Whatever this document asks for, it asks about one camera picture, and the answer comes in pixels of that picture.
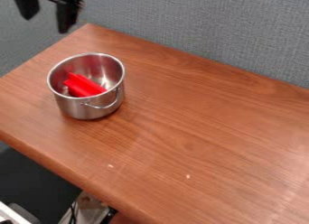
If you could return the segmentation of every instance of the pot handle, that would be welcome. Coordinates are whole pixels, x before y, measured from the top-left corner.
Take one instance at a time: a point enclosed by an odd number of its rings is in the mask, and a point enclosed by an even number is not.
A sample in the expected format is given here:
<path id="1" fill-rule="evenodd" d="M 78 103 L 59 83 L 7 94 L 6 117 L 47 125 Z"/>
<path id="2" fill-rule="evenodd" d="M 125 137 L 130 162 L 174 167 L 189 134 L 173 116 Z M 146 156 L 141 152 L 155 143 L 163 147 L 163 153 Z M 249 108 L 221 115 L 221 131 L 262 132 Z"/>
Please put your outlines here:
<path id="1" fill-rule="evenodd" d="M 115 101 L 114 101 L 111 104 L 109 104 L 109 105 L 106 105 L 106 106 L 91 105 L 89 102 L 82 102 L 81 104 L 82 104 L 83 106 L 89 106 L 89 107 L 93 107 L 93 108 L 95 108 L 95 109 L 109 109 L 109 108 L 111 108 L 111 107 L 118 103 L 118 101 L 119 101 L 119 87 L 115 89 L 115 91 L 117 91 L 117 98 L 115 98 Z"/>

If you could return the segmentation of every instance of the red object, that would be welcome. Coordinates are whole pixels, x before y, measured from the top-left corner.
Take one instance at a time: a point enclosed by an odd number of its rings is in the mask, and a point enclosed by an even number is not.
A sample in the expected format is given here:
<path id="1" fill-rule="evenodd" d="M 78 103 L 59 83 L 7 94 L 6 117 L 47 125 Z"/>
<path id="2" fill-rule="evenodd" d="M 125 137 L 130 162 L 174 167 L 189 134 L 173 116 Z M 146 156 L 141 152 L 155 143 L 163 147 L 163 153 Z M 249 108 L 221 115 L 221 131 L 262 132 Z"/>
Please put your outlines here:
<path id="1" fill-rule="evenodd" d="M 75 75 L 71 72 L 68 73 L 68 79 L 64 81 L 64 85 L 68 86 L 68 92 L 71 96 L 78 98 L 95 96 L 106 92 L 106 89 L 94 83 L 90 79 L 82 75 Z"/>

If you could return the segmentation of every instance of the gray fabric wall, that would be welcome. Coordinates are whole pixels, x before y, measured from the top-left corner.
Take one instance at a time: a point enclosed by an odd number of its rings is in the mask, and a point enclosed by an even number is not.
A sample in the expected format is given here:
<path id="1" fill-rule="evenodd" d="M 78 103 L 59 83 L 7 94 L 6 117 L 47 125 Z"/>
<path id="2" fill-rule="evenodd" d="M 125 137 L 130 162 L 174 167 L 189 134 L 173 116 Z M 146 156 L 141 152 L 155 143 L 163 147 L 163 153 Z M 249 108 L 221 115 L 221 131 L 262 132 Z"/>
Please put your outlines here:
<path id="1" fill-rule="evenodd" d="M 309 0 L 87 0 L 87 19 L 309 88 Z"/>

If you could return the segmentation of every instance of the stainless steel pot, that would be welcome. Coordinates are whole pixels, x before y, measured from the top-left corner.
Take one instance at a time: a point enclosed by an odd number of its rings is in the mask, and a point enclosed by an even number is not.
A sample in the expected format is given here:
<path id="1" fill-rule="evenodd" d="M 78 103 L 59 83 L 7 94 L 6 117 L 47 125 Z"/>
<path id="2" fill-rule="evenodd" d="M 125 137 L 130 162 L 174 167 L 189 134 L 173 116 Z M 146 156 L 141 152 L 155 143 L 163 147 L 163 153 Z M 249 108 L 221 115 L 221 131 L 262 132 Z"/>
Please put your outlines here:
<path id="1" fill-rule="evenodd" d="M 63 84 L 68 73 L 83 75 L 102 85 L 107 91 L 87 98 L 74 98 Z M 111 55 L 83 53 L 60 61 L 51 69 L 47 84 L 56 98 L 60 110 L 78 119 L 95 119 L 111 114 L 125 96 L 125 66 Z"/>

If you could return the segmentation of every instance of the pot rim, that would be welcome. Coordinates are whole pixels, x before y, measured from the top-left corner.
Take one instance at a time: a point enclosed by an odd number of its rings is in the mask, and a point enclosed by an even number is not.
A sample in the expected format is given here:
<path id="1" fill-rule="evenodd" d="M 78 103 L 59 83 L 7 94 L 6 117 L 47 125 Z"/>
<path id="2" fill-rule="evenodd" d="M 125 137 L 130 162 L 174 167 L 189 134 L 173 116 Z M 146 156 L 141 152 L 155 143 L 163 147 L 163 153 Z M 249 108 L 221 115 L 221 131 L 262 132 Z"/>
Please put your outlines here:
<path id="1" fill-rule="evenodd" d="M 67 61 L 72 60 L 72 59 L 77 59 L 79 57 L 83 57 L 83 56 L 90 56 L 90 55 L 95 55 L 95 56 L 106 56 L 109 58 L 111 58 L 114 61 L 118 62 L 118 64 L 121 65 L 121 68 L 122 68 L 122 76 L 121 76 L 121 79 L 118 81 L 118 84 L 107 91 L 105 91 L 103 93 L 98 94 L 98 95 L 94 95 L 94 96 L 90 96 L 90 97 L 85 97 L 85 98 L 75 98 L 75 97 L 70 97 L 70 96 L 66 96 L 63 95 L 62 93 L 59 93 L 52 85 L 51 85 L 51 82 L 50 82 L 50 79 L 51 79 L 51 76 L 54 74 L 54 72 L 56 71 L 56 68 Z M 121 60 L 114 57 L 113 55 L 109 55 L 109 54 L 105 54 L 105 53 L 101 53 L 101 52 L 86 52 L 86 53 L 82 53 L 82 54 L 75 54 L 72 56 L 70 56 L 68 58 L 66 58 L 64 60 L 62 60 L 55 66 L 54 68 L 50 70 L 48 72 L 48 75 L 47 75 L 47 85 L 48 85 L 48 88 L 52 90 L 52 92 L 62 98 L 70 98 L 70 99 L 77 99 L 77 100 L 83 100 L 86 98 L 98 98 L 101 96 L 103 96 L 105 94 L 110 93 L 114 89 L 117 89 L 121 85 L 121 83 L 123 82 L 123 79 L 125 79 L 125 75 L 126 75 L 126 68 L 125 68 L 125 65 L 123 63 L 121 62 Z"/>

